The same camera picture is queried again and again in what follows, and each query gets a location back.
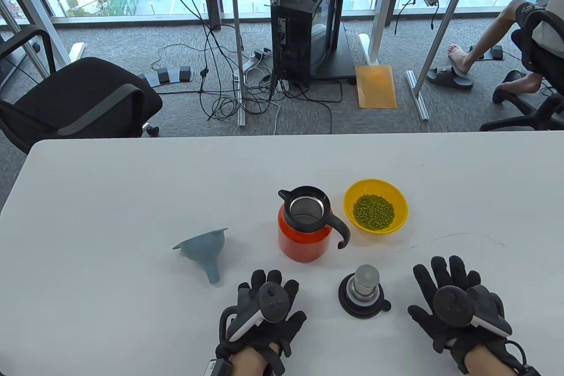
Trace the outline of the person's right hand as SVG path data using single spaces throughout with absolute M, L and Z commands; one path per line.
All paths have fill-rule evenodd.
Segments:
M 512 332 L 501 299 L 481 284 L 481 275 L 467 271 L 458 256 L 435 256 L 431 271 L 413 267 L 413 275 L 429 311 L 418 305 L 408 314 L 431 338 L 435 352 L 448 351 L 464 375 L 530 375 L 526 355 L 518 359 L 506 346 Z

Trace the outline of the person's left hand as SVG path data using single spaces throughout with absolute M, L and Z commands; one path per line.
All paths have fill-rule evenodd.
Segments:
M 255 270 L 249 283 L 238 286 L 236 305 L 220 316 L 216 357 L 233 362 L 252 349 L 266 362 L 262 375 L 282 376 L 282 356 L 291 356 L 290 344 L 307 319 L 303 311 L 291 310 L 298 291 L 299 283 L 284 282 L 279 270 Z

